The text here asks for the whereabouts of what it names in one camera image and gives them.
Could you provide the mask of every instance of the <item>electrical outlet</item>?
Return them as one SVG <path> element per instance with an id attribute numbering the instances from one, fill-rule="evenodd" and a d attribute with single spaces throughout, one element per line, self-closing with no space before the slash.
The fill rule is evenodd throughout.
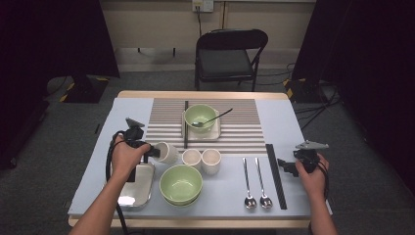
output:
<path id="1" fill-rule="evenodd" d="M 213 0 L 192 0 L 192 11 L 198 12 L 213 12 Z"/>

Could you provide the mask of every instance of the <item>chair seat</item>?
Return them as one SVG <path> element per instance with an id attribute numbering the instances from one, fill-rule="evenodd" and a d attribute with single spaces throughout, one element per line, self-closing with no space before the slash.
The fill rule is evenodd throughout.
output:
<path id="1" fill-rule="evenodd" d="M 253 66 L 245 50 L 201 50 L 201 79 L 215 79 L 227 77 L 252 79 Z"/>

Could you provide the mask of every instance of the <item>white cup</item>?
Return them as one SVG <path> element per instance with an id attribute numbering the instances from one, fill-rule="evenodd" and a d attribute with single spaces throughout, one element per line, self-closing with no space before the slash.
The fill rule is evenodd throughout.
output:
<path id="1" fill-rule="evenodd" d="M 160 157 L 154 158 L 159 163 L 172 165 L 176 163 L 179 158 L 179 152 L 177 151 L 176 147 L 171 144 L 160 142 L 155 145 L 155 149 L 160 150 Z"/>
<path id="2" fill-rule="evenodd" d="M 202 153 L 202 169 L 206 174 L 216 174 L 219 171 L 221 156 L 215 149 L 206 149 Z"/>
<path id="3" fill-rule="evenodd" d="M 183 164 L 194 167 L 197 170 L 201 170 L 202 167 L 202 155 L 199 150 L 188 149 L 182 155 Z"/>

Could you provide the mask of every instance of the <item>small green bowl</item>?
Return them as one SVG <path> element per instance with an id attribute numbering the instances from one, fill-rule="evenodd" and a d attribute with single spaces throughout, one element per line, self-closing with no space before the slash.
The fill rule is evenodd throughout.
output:
<path id="1" fill-rule="evenodd" d="M 160 179 L 160 190 L 164 198 L 175 206 L 187 206 L 200 195 L 202 175 L 194 167 L 178 164 L 164 172 Z"/>
<path id="2" fill-rule="evenodd" d="M 184 120 L 189 126 L 189 129 L 198 133 L 208 132 L 211 127 L 217 122 L 217 119 L 212 120 L 201 127 L 193 126 L 195 121 L 206 122 L 217 115 L 216 110 L 209 105 L 194 105 L 189 107 L 184 113 Z"/>

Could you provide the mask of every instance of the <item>silver spoon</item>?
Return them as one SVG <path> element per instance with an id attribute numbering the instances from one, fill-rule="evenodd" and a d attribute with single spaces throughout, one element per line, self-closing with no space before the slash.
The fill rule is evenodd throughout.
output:
<path id="1" fill-rule="evenodd" d="M 245 207 L 247 207 L 247 209 L 254 209 L 256 208 L 256 200 L 255 198 L 253 198 L 253 196 L 251 196 L 251 192 L 250 192 L 250 182 L 248 180 L 247 160 L 245 158 L 242 158 L 242 161 L 244 162 L 245 179 L 247 180 L 247 191 L 248 191 L 248 196 L 245 199 Z"/>
<path id="2" fill-rule="evenodd" d="M 192 125 L 193 125 L 193 126 L 195 126 L 195 127 L 202 127 L 202 126 L 204 126 L 204 124 L 206 124 L 206 123 L 210 122 L 211 120 L 215 120 L 215 119 L 217 119 L 217 118 L 219 118 L 219 117 L 222 117 L 222 116 L 224 116 L 224 115 L 228 114 L 229 112 L 231 112 L 232 110 L 233 110 L 233 109 L 230 109 L 230 110 L 226 111 L 225 113 L 221 114 L 220 116 L 214 117 L 214 118 L 212 118 L 212 119 L 210 119 L 210 120 L 207 120 L 207 121 L 205 121 L 205 122 L 201 122 L 201 121 L 194 121 L 194 122 L 192 122 Z"/>
<path id="3" fill-rule="evenodd" d="M 260 197 L 259 202 L 260 202 L 260 205 L 263 208 L 270 209 L 270 208 L 272 208 L 272 201 L 271 201 L 270 198 L 268 198 L 268 196 L 265 195 L 265 191 L 263 190 L 262 176 L 260 174 L 260 167 L 259 167 L 259 159 L 258 158 L 255 158 L 255 163 L 256 163 L 256 169 L 258 170 L 260 188 L 262 190 L 262 196 Z"/>

